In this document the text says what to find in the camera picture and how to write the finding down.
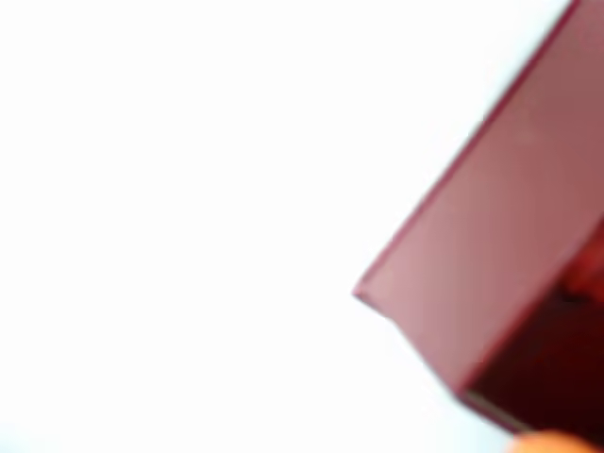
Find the light orange gripper finger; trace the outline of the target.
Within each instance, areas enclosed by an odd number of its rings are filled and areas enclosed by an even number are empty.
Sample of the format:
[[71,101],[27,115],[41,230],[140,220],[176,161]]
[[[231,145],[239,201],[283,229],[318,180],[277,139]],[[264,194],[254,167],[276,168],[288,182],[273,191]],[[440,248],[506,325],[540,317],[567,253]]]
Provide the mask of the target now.
[[603,448],[579,436],[557,430],[527,431],[516,435],[509,453],[603,453]]

